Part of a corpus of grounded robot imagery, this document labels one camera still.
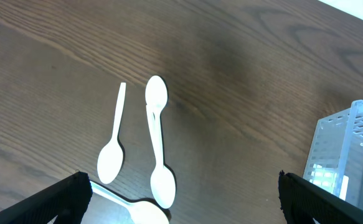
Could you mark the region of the white spoon bowl up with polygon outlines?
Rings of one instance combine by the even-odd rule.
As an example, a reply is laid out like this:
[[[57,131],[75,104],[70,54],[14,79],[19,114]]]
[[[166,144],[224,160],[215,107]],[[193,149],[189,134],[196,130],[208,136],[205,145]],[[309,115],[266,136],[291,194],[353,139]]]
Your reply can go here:
[[[167,99],[168,93],[164,80],[160,76],[152,76],[146,85],[145,100],[149,133],[156,158],[156,166],[164,165],[161,112],[167,104]]]

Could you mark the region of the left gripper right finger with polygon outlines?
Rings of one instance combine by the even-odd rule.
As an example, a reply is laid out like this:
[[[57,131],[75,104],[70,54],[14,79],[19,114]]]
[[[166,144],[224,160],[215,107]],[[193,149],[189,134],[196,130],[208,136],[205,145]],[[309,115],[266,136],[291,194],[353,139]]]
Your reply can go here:
[[[281,210],[288,224],[363,223],[363,210],[294,173],[280,171],[278,191]]]

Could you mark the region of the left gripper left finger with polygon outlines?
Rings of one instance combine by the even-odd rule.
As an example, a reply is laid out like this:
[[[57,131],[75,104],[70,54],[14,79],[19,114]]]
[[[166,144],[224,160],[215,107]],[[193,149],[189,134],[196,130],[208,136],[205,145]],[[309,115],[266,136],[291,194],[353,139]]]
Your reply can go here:
[[[88,174],[76,172],[0,211],[0,224],[80,223],[92,195]]]

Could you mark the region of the white spoon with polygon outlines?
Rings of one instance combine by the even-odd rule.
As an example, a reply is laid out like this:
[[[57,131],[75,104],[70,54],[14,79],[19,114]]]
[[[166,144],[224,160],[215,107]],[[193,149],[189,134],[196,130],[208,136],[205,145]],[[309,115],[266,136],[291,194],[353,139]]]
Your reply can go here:
[[[118,140],[118,134],[125,104],[125,95],[126,83],[122,82],[116,101],[112,136],[100,151],[97,161],[98,177],[103,184],[110,184],[114,181],[123,164],[124,153]]]

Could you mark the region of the white spoon bowl down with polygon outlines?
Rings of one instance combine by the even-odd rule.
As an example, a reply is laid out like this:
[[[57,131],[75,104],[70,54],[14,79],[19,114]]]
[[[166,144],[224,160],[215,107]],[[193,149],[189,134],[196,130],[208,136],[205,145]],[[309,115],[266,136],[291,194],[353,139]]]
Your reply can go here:
[[[151,174],[151,190],[154,199],[162,208],[170,208],[176,196],[176,181],[173,173],[165,166],[164,149],[160,126],[160,114],[146,106],[147,120],[156,165]]]

